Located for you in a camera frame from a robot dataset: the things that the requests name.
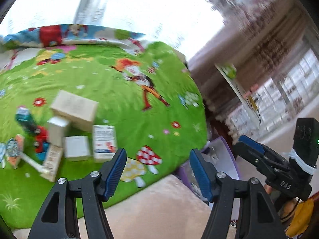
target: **brown curtain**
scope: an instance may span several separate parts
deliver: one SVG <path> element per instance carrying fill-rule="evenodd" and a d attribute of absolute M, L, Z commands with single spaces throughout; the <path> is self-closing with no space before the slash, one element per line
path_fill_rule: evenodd
<path fill-rule="evenodd" d="M 274 74 L 303 35 L 307 17 L 294 6 L 294 0 L 268 1 L 265 15 L 247 17 L 248 24 L 229 23 L 189 61 L 192 77 L 211 111 L 218 113 L 227 103 L 238 103 L 215 64 L 234 64 L 239 83 L 248 90 Z M 246 11 L 254 13 L 255 8 L 253 3 Z"/>

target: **orange hair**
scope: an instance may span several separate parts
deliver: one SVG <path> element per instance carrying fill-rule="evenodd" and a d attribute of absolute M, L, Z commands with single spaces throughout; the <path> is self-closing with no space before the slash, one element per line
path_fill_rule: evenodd
<path fill-rule="evenodd" d="M 141 63 L 138 61 L 134 61 L 128 58 L 121 58 L 121 59 L 117 59 L 116 61 L 116 65 L 113 66 L 114 69 L 116 69 L 117 71 L 123 71 L 124 67 L 127 66 L 139 66 Z"/>

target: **metal screw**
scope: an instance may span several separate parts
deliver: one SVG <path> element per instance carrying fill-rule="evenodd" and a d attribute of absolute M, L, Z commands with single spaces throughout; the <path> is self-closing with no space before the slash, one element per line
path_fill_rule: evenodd
<path fill-rule="evenodd" d="M 259 183 L 259 180 L 258 180 L 257 178 L 251 178 L 251 179 L 250 179 L 250 182 L 251 182 L 252 184 L 258 184 L 258 183 Z"/>
<path fill-rule="evenodd" d="M 94 177 L 98 177 L 99 176 L 99 172 L 98 171 L 93 171 L 93 172 L 90 173 L 90 176 L 93 177 L 93 178 Z"/>
<path fill-rule="evenodd" d="M 218 172 L 217 177 L 223 179 L 226 177 L 226 174 L 224 172 Z"/>
<path fill-rule="evenodd" d="M 65 178 L 58 179 L 58 184 L 63 184 L 63 183 L 65 183 Z"/>

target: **cartoon print blanket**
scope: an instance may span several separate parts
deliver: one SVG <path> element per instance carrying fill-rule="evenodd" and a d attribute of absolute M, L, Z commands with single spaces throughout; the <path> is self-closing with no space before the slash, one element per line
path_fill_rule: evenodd
<path fill-rule="evenodd" d="M 127 165 L 111 206 L 185 162 L 206 142 L 202 98 L 174 50 L 141 33 L 86 25 L 30 28 L 3 38 L 0 53 L 0 142 L 25 136 L 24 153 L 41 163 L 33 137 L 15 121 L 24 105 L 47 127 L 60 89 L 98 101 L 97 125 L 112 125 Z M 68 136 L 92 134 L 72 128 Z M 79 179 L 101 164 L 62 158 L 58 177 Z M 0 169 L 0 214 L 10 227 L 31 227 L 53 183 L 21 160 Z M 78 216 L 83 216 L 81 201 Z"/>

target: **white box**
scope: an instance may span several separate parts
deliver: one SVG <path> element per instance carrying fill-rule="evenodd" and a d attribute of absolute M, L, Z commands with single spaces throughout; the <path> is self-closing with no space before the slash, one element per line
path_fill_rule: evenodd
<path fill-rule="evenodd" d="M 113 158 L 117 150 L 115 127 L 93 126 L 93 155 L 96 162 L 105 162 Z"/>
<path fill-rule="evenodd" d="M 98 102 L 60 90 L 50 108 L 55 115 L 71 121 L 75 128 L 91 132 Z"/>
<path fill-rule="evenodd" d="M 62 147 L 63 138 L 65 137 L 70 121 L 59 116 L 54 116 L 50 118 L 47 123 L 48 142 L 54 146 Z"/>
<path fill-rule="evenodd" d="M 90 156 L 87 136 L 64 138 L 64 157 L 70 161 L 87 160 Z"/>
<path fill-rule="evenodd" d="M 56 146 L 49 146 L 43 167 L 49 170 L 49 173 L 42 173 L 41 176 L 51 182 L 55 181 L 56 173 L 59 169 L 60 161 L 63 155 L 63 148 Z"/>

